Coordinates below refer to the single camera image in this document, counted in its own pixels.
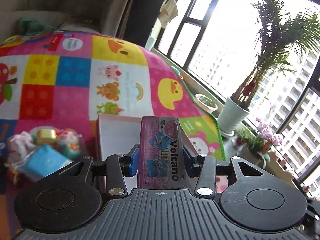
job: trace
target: white circle print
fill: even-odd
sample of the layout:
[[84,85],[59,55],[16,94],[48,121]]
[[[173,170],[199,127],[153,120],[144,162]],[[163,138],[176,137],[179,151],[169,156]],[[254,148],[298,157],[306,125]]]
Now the white circle print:
[[62,43],[63,48],[70,51],[78,50],[82,47],[82,45],[83,42],[76,38],[65,39]]

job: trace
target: silver bolt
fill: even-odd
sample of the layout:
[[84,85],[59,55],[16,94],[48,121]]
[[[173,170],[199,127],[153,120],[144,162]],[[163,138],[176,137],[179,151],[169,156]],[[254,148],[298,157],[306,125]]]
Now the silver bolt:
[[208,187],[201,187],[197,190],[197,193],[202,195],[202,196],[209,196],[213,193],[212,189]]
[[124,190],[122,188],[115,187],[109,190],[109,193],[113,196],[121,196],[124,194]]

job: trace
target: yellow duck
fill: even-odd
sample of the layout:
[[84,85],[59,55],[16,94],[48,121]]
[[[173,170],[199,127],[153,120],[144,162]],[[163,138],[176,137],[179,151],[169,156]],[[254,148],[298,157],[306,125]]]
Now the yellow duck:
[[173,103],[180,101],[182,97],[183,90],[178,81],[171,78],[164,78],[159,82],[158,98],[165,108],[174,110]]

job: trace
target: palm tree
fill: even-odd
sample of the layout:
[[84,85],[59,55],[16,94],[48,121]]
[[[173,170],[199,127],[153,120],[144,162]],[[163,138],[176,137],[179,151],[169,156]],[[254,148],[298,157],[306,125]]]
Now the palm tree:
[[284,13],[281,0],[259,0],[252,6],[259,13],[256,23],[262,25],[257,33],[261,52],[256,55],[254,69],[231,96],[238,106],[247,111],[267,73],[295,73],[287,61],[291,51],[295,51],[301,60],[305,53],[318,54],[320,51],[320,22],[316,12],[307,9],[291,18],[289,13]]

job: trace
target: circular black cover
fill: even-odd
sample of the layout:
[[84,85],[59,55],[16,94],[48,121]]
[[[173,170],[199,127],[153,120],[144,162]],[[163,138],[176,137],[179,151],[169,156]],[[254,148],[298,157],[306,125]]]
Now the circular black cover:
[[306,213],[304,195],[275,176],[261,172],[261,176],[238,173],[236,183],[221,194],[219,206],[235,223],[252,230],[282,231],[294,227]]
[[46,177],[15,200],[15,212],[24,228],[63,232],[92,219],[102,205],[100,193],[77,176]]

